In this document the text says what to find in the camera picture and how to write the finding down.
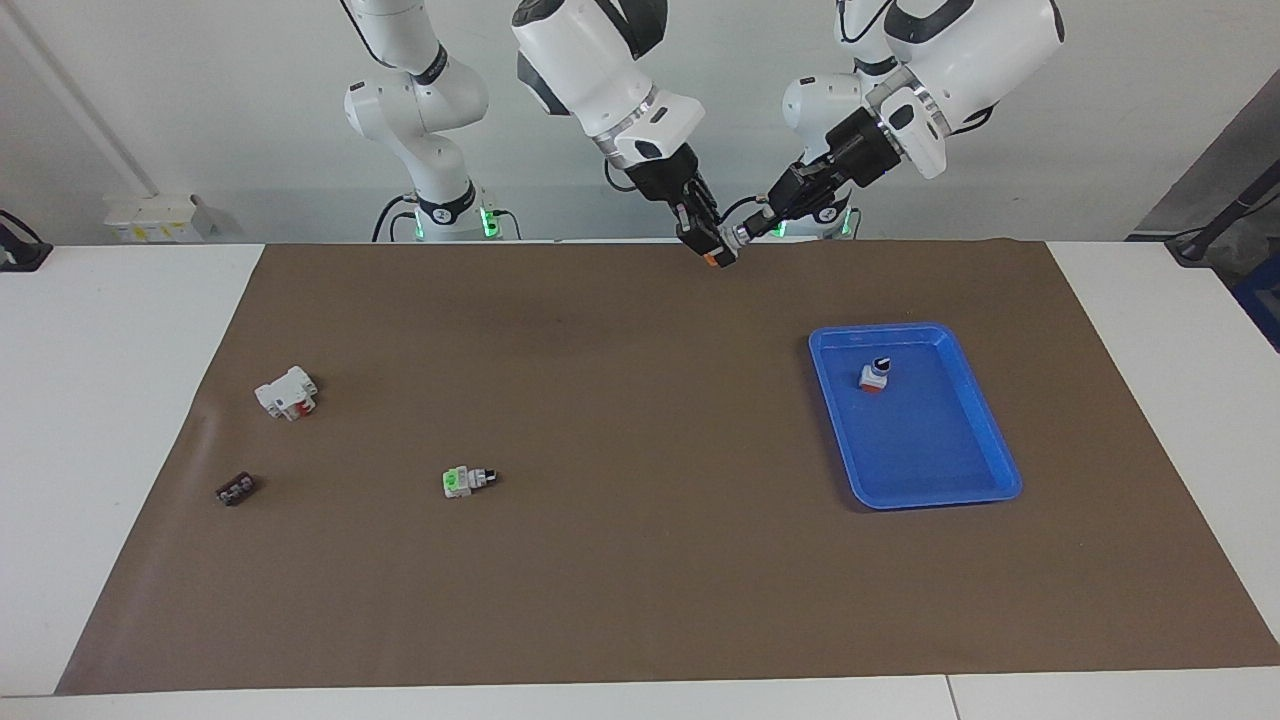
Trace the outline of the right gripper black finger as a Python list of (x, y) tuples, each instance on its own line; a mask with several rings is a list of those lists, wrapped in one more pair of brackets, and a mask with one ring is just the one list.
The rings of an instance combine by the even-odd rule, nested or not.
[(727, 268), (737, 260), (737, 251), (731, 249), (730, 238), (721, 229), (716, 200), (705, 186), (696, 187), (696, 254), (717, 268)]
[(716, 204), (705, 199), (672, 202), (677, 238), (698, 255), (716, 254)]

